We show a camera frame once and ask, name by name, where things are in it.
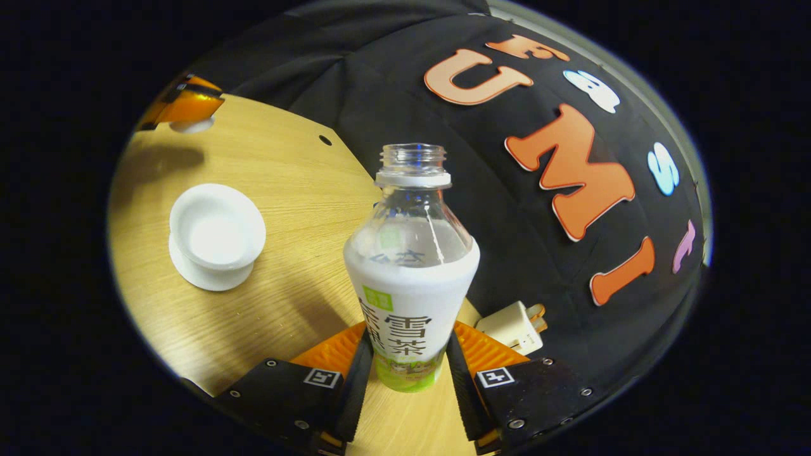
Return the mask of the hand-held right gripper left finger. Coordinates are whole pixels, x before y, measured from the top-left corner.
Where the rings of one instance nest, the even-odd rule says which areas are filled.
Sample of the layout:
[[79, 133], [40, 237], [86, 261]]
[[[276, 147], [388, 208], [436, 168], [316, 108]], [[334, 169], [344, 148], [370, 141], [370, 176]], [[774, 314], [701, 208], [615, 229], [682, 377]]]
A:
[[261, 361], [212, 405], [296, 455], [344, 455], [371, 364], [373, 347], [360, 322], [293, 360]]

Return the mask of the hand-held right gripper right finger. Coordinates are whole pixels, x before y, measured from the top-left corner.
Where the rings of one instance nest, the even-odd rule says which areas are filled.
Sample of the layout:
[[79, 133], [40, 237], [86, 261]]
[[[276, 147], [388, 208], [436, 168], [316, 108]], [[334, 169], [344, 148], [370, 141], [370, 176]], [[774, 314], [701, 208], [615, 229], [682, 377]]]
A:
[[447, 356], [464, 432], [477, 453], [527, 452], [606, 398], [562, 361], [531, 360], [459, 321]]

